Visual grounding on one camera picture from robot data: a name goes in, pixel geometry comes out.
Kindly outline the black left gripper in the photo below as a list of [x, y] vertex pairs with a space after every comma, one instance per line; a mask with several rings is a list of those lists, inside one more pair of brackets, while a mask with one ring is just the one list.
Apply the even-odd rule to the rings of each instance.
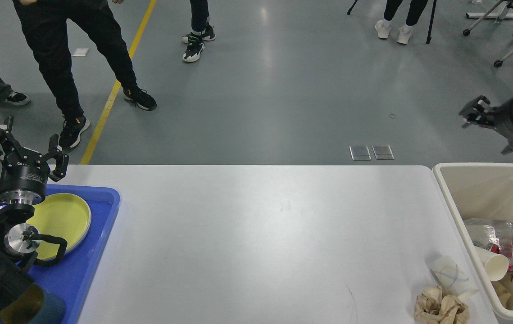
[[[59, 135], [52, 135], [47, 153], [25, 157], [22, 145], [11, 133], [13, 122], [14, 117], [8, 116], [0, 125], [0, 157], [4, 155], [1, 162], [0, 201], [41, 203], [46, 196], [48, 178], [54, 182], [65, 178], [69, 156], [59, 145]], [[53, 170], [48, 167], [50, 159], [56, 162]]]

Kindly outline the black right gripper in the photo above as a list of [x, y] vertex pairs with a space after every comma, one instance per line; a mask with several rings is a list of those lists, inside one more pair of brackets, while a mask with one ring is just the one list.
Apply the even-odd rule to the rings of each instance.
[[503, 155], [513, 153], [513, 98], [495, 109], [486, 96], [480, 95], [465, 104], [459, 115], [465, 120], [463, 129], [471, 125], [495, 129], [508, 141]]

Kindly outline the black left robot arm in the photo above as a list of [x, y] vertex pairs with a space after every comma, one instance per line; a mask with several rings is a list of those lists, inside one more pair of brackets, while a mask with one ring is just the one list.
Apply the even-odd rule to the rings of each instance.
[[58, 135], [52, 135], [46, 153], [24, 147], [11, 132], [13, 121], [9, 116], [0, 125], [0, 312], [32, 285], [32, 265], [56, 265], [68, 245], [64, 238], [40, 233], [28, 219], [34, 205], [45, 200], [48, 180], [66, 176], [69, 156]]

